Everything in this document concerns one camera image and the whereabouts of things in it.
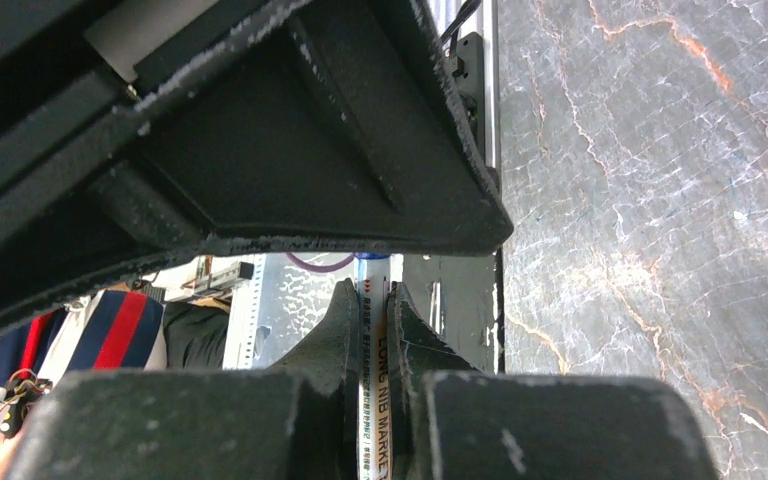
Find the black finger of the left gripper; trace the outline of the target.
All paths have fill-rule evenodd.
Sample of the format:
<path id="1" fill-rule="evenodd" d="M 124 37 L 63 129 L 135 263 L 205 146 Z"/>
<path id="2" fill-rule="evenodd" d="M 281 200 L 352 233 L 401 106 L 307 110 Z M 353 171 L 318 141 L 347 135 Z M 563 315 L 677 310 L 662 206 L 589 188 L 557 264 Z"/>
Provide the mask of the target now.
<path id="1" fill-rule="evenodd" d="M 0 1 L 0 333 L 197 255 L 483 255 L 424 1 Z"/>

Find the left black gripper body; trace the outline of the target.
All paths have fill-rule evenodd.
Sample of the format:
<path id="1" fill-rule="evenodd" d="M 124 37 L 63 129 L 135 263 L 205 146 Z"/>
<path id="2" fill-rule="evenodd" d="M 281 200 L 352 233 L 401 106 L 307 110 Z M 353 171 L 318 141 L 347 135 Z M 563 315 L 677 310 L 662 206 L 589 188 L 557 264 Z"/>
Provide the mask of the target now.
<path id="1" fill-rule="evenodd" d="M 238 215 L 285 189 L 303 157 L 288 85 L 288 38 L 274 33 L 211 81 L 194 60 L 232 50 L 260 1 L 0 1 L 0 200 L 20 219 L 101 211 L 113 219 Z M 175 74 L 178 104 L 141 120 L 78 182 L 54 154 Z"/>

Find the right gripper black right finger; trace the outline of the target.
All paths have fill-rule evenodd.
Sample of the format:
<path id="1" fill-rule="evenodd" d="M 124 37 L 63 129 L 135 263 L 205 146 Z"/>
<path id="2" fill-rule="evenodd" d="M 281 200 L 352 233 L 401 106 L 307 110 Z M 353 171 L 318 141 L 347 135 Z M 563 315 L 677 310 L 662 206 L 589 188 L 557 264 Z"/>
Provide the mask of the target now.
<path id="1" fill-rule="evenodd" d="M 669 385 L 634 376 L 478 370 L 387 301 L 398 479 L 714 479 L 696 418 Z"/>

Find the grey blue pen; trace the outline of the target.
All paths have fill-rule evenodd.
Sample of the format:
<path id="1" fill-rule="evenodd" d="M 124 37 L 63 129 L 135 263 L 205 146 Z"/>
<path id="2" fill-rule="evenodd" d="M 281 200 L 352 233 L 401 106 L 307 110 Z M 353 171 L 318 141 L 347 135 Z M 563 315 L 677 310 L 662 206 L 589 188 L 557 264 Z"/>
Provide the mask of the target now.
<path id="1" fill-rule="evenodd" d="M 390 257 L 356 255 L 356 291 L 360 306 L 360 371 L 357 413 L 358 477 L 390 479 L 392 408 L 388 365 L 387 300 Z"/>

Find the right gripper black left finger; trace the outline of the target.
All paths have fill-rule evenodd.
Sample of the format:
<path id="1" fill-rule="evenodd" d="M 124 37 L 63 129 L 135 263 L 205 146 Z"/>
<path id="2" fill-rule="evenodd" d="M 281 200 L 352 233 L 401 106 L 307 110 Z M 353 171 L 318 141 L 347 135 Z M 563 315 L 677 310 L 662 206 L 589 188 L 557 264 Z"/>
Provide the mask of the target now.
<path id="1" fill-rule="evenodd" d="M 31 413 L 10 479 L 354 479 L 354 283 L 265 369 L 67 375 Z"/>

